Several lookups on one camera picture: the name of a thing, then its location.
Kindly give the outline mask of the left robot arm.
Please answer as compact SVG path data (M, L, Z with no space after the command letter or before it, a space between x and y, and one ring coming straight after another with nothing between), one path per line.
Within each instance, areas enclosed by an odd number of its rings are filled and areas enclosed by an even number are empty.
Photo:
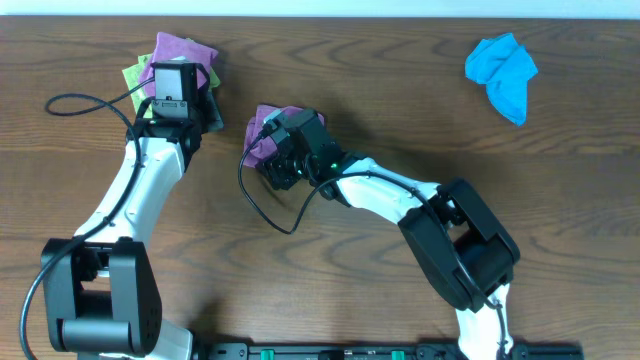
M163 317L147 250L158 217L202 136L223 122L205 67L152 66L153 96L127 121L125 157L101 203L69 239L50 239L33 285L52 347L81 359L198 359L194 335Z

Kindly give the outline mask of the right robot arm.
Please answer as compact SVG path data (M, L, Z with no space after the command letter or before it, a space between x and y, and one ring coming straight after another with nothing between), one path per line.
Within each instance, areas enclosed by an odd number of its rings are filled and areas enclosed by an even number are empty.
M508 357L513 340L506 298L520 251L466 180L413 180L345 151L310 108L291 115L274 111L255 139L275 144L274 153L258 163L273 189L306 180L314 195L398 226L430 285L455 309L458 347L466 358Z

